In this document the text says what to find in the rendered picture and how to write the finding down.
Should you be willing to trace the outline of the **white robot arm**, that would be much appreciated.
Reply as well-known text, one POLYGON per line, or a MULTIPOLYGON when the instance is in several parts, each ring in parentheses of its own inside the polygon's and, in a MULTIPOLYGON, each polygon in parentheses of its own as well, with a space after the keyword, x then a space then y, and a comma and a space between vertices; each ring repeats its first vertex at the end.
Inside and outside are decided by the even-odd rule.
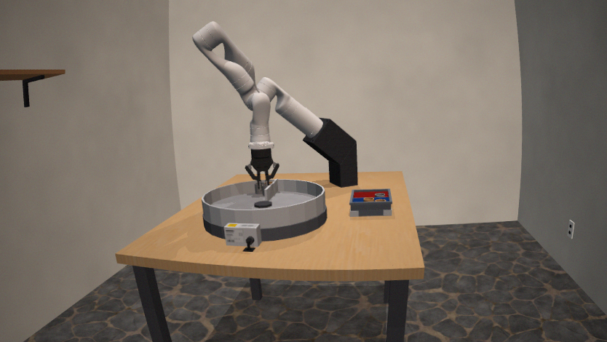
POLYGON ((320 131, 322 120, 313 115, 309 109, 306 110, 271 79, 263 77, 257 85, 255 84, 252 62, 219 24, 214 21, 208 23, 197 31, 192 39, 199 51, 230 81, 244 104, 253 112, 253 119, 250 121, 249 148, 253 150, 274 148, 269 136, 269 114, 270 102, 275 95, 277 96, 275 111, 280 116, 309 138, 313 138, 320 131), (212 51, 221 43, 224 45, 225 59, 218 57, 212 51))

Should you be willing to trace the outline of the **grey round turntable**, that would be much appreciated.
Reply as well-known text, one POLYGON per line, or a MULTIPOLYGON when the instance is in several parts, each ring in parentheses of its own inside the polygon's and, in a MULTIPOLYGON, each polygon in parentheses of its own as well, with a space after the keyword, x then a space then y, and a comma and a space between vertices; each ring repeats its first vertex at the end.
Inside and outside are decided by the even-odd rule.
POLYGON ((205 230, 225 239, 228 246, 243 246, 244 252, 253 252, 262 242, 308 234, 325 224, 323 186, 305 180, 271 179, 263 196, 255 193, 257 182, 233 183, 204 194, 205 230))

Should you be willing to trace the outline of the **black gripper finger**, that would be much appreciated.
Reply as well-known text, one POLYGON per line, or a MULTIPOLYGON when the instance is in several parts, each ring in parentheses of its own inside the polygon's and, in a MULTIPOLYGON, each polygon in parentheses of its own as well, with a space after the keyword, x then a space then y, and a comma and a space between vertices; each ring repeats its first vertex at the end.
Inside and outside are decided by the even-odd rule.
POLYGON ((265 170, 265 176, 266 176, 266 186, 269 186, 269 180, 274 178, 278 168, 279 168, 279 163, 273 162, 273 171, 272 174, 269 175, 269 171, 268 171, 268 167, 267 167, 267 163, 264 162, 264 170, 265 170))
POLYGON ((249 163, 249 165, 245 166, 245 169, 247 170, 248 174, 250 175, 250 177, 253 180, 258 181, 258 189, 260 189, 260 191, 262 191, 262 186, 261 186, 261 172, 260 172, 260 163, 257 163, 257 176, 254 176, 253 172, 252 172, 252 165, 249 163))

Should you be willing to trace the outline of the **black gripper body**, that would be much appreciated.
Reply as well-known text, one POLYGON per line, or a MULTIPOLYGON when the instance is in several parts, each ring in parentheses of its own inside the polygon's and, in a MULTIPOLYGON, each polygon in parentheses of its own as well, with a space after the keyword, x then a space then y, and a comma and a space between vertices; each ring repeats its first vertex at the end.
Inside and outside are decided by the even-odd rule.
POLYGON ((268 170, 273 164, 273 159, 271 157, 271 149, 259 149, 253 150, 251 149, 251 162, 250 164, 257 171, 257 163, 260 163, 260 172, 264 171, 264 162, 267 163, 268 170))

